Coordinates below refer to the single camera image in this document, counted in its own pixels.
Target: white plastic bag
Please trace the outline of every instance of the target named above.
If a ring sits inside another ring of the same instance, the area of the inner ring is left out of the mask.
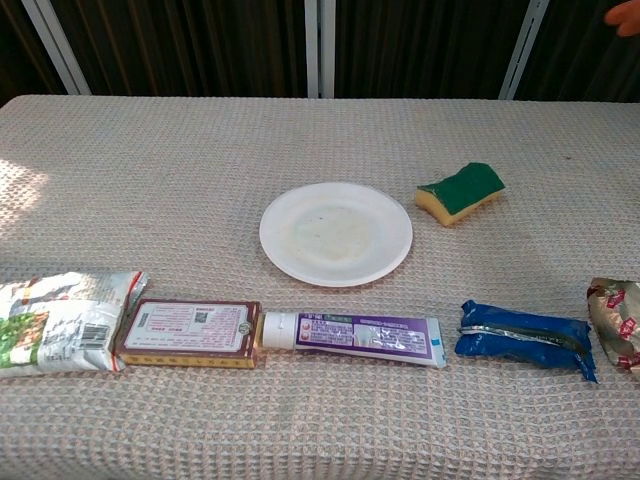
[[[114,338],[147,281],[144,272],[70,272],[0,285],[0,378],[121,370]]]

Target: snack bag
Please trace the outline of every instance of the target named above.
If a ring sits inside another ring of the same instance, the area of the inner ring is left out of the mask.
[[[70,272],[0,284],[0,378],[121,370],[113,340],[147,281],[143,272]]]
[[[462,309],[458,355],[512,358],[547,368],[579,368],[585,379],[597,383],[587,322],[505,310],[473,300]]]
[[[640,376],[640,283],[594,278],[587,302],[611,363]]]

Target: barcode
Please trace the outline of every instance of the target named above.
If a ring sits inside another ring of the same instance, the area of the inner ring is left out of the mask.
[[[148,313],[143,313],[142,317],[140,317],[140,323],[138,323],[139,327],[144,327],[145,323],[147,323],[147,318],[149,318]]]
[[[104,347],[109,333],[108,325],[93,325],[88,323],[82,331],[80,347],[85,350],[99,350]]]
[[[209,312],[196,312],[195,323],[207,323],[207,314]]]

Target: gold wrapper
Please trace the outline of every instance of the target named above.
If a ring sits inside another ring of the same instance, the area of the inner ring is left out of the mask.
[[[611,363],[640,377],[640,283],[594,278],[587,298],[591,321]]]

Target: finger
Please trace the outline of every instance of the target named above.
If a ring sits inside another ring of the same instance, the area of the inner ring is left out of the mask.
[[[632,37],[640,34],[640,22],[624,22],[618,27],[618,36]]]
[[[629,17],[629,10],[633,0],[616,5],[609,10],[605,16],[604,21],[607,25],[619,25]]]

